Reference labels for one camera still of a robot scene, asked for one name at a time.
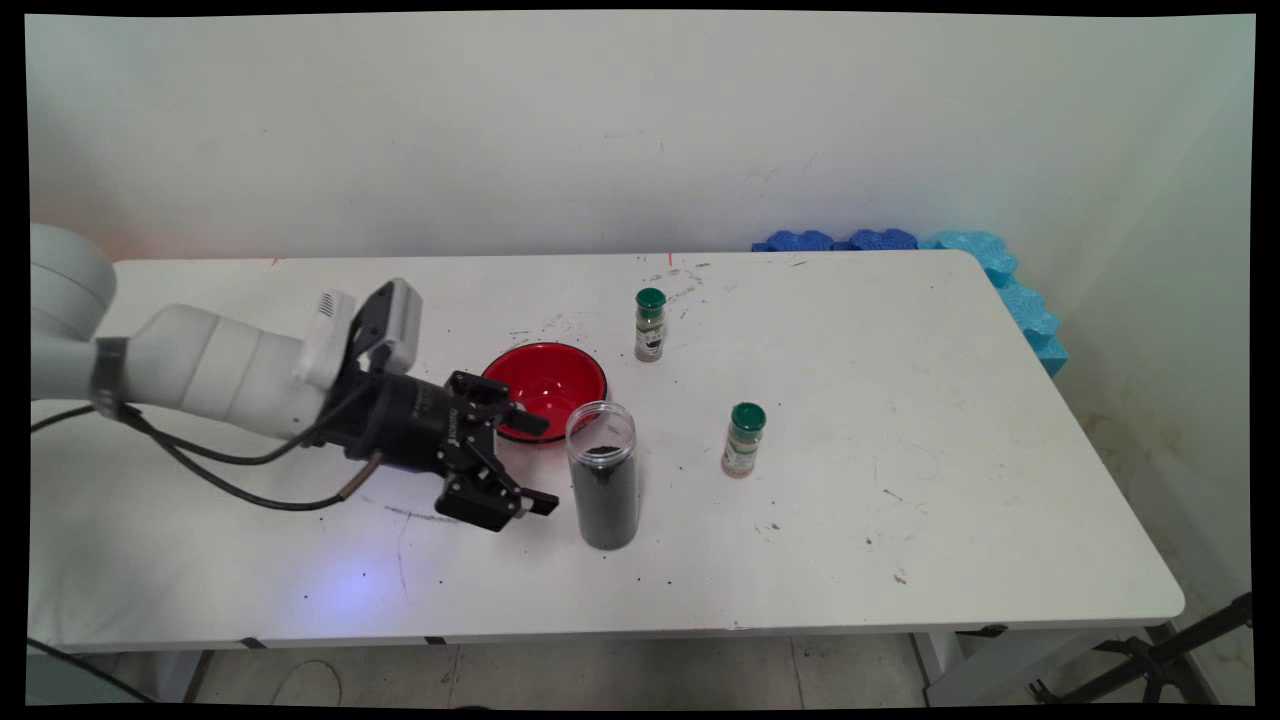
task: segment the red bowl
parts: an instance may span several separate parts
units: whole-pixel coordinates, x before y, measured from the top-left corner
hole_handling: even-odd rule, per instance
[[[552,421],[547,433],[534,437],[507,425],[498,434],[516,442],[564,439],[568,416],[588,402],[604,400],[609,383],[594,357],[559,342],[535,342],[504,352],[484,369],[481,377],[511,388],[511,398],[534,415]]]

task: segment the dark powder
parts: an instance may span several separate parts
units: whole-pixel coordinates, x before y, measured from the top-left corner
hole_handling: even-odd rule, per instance
[[[586,455],[608,455],[617,450],[602,445],[588,450]],[[588,544],[599,550],[618,550],[636,537],[640,487],[634,455],[608,468],[570,462],[570,477],[577,503],[577,529]]]

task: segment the clear plastic jar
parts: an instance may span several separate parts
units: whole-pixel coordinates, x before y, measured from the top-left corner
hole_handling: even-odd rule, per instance
[[[564,447],[582,539],[599,550],[626,546],[640,528],[631,414],[616,402],[588,402],[568,416]]]
[[[730,413],[728,437],[721,469],[731,478],[745,478],[755,469],[755,451],[764,437],[764,409],[754,402],[739,402]]]
[[[655,287],[636,293],[636,360],[653,363],[662,357],[662,345],[667,338],[666,304],[667,296]]]

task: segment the blue foam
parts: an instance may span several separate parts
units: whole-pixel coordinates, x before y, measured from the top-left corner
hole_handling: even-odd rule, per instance
[[[1027,336],[1027,342],[1032,343],[1032,348],[1041,350],[1053,340],[1061,323],[1057,315],[1044,309],[1044,296],[1024,287],[1016,278],[1010,278],[1009,284],[997,288],[996,292],[1005,301],[1005,307]]]
[[[827,233],[804,231],[800,234],[778,231],[764,242],[753,242],[751,252],[796,252],[803,250],[831,250],[835,241]]]
[[[964,250],[978,259],[991,284],[1005,287],[1018,269],[1018,260],[1005,252],[1005,241],[989,232],[946,231],[933,236],[931,246],[947,250]]]
[[[1048,338],[1044,347],[1036,351],[1036,356],[1039,357],[1041,365],[1044,366],[1044,370],[1051,378],[1062,369],[1062,365],[1066,365],[1066,360],[1070,357],[1070,355],[1066,354],[1066,348],[1062,347],[1062,343],[1059,342],[1056,337]]]
[[[888,228],[884,232],[860,229],[849,238],[849,250],[915,250],[915,236]]]

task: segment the bottle cap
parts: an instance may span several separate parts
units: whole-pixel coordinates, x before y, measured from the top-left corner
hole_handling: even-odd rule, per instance
[[[764,429],[764,409],[754,402],[739,402],[730,415],[733,427],[744,433],[758,433]]]
[[[646,287],[636,293],[636,305],[640,306],[640,316],[654,319],[662,316],[662,306],[667,304],[667,296],[655,287]]]

